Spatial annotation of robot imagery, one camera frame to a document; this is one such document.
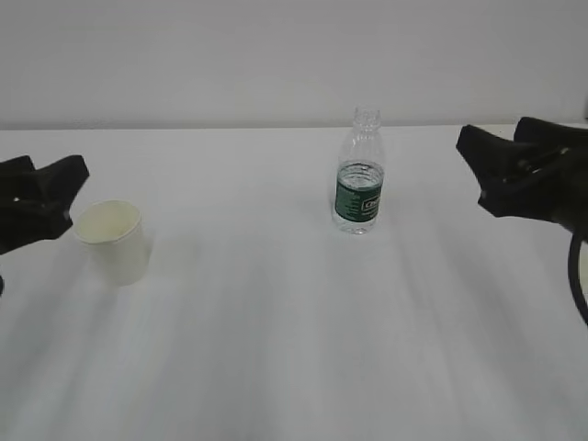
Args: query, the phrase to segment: water bottle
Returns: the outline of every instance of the water bottle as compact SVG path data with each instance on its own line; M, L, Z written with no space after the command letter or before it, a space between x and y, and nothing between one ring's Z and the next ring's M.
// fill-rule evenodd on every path
M385 163L380 125L379 110L356 108L337 167L333 219L344 232L363 234L376 223Z

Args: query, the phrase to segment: black cable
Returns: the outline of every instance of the black cable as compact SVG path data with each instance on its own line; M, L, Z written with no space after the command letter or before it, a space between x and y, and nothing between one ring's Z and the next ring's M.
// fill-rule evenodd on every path
M570 281L571 296L584 323L588 326L588 304L582 291L580 282L580 250L585 236L576 230L571 237L570 253L568 254L568 279Z

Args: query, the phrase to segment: white wall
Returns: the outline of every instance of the white wall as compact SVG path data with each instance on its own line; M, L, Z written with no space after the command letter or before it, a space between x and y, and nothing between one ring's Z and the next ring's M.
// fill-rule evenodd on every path
M0 128L577 120L588 0L4 0Z

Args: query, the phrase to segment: robotic arm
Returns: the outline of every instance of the robotic arm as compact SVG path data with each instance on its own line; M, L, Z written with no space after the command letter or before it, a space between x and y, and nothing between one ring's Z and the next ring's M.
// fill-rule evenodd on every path
M578 270L588 238L588 130L522 118L514 135L508 141L466 126L457 147L480 183L478 203L492 215L555 222L572 232L568 275L588 325Z
M0 254L69 230L70 207L89 176L79 155L39 170L29 156L0 163Z

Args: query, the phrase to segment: water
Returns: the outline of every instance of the water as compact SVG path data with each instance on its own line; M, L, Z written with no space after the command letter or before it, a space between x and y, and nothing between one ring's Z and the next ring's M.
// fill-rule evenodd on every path
M337 182L352 190L378 193L378 189L384 182L384 169L381 165L369 161L347 161L339 166ZM344 219L335 209L333 209L333 220L340 230L353 234L369 232L376 223L376 217L364 222Z

